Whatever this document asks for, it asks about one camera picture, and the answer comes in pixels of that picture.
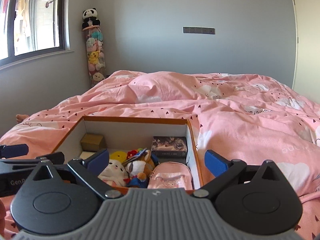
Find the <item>window frame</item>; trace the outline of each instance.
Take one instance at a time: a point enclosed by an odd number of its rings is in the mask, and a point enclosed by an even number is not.
[[[66,50],[65,43],[65,15],[64,7],[65,0],[58,0],[57,14],[58,14],[58,30],[59,30],[59,47],[40,49],[36,51],[27,52],[20,55],[14,54],[14,21],[15,21],[15,5],[17,0],[9,0],[8,6],[8,24],[7,24],[7,44],[8,44],[8,57],[0,60],[0,67],[14,63],[19,60],[36,57],[43,54]]]

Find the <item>panda head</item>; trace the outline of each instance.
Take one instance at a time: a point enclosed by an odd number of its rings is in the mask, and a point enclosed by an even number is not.
[[[82,18],[83,19],[86,19],[86,18],[89,18],[89,17],[97,17],[98,13],[97,13],[97,10],[95,8],[92,8],[92,9],[87,9],[83,12],[82,14]]]

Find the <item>human foot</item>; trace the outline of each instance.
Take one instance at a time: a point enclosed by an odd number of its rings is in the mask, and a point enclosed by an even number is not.
[[[27,119],[28,117],[29,115],[27,114],[17,114],[16,115],[17,123],[21,123],[23,120]]]

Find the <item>door frame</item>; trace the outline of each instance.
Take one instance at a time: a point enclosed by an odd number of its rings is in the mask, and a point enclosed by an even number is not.
[[[293,5],[293,11],[294,11],[294,20],[295,20],[295,25],[296,25],[296,59],[295,59],[295,64],[294,64],[294,74],[293,74],[293,81],[292,81],[292,90],[294,90],[294,85],[296,82],[296,73],[297,73],[297,64],[298,64],[298,21],[297,21],[297,12],[296,12],[296,6],[294,0],[292,0],[292,5]]]

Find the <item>window sill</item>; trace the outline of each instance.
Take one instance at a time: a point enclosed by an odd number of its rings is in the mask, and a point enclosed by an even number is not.
[[[3,69],[5,69],[5,68],[11,67],[11,66],[15,66],[15,65],[18,65],[18,64],[22,64],[22,63],[24,63],[24,62],[36,60],[36,59],[39,59],[39,58],[50,57],[50,56],[54,56],[54,55],[58,55],[58,54],[64,54],[64,53],[69,53],[69,52],[74,52],[74,50],[73,50],[73,49],[60,50],[60,51],[55,51],[55,52],[51,52],[51,53],[45,53],[45,54],[37,55],[37,56],[34,56],[34,57],[28,57],[28,58],[25,58],[25,59],[21,59],[21,60],[17,60],[17,61],[8,63],[8,64],[6,64],[6,65],[2,65],[2,66],[0,66],[0,70],[3,70]]]

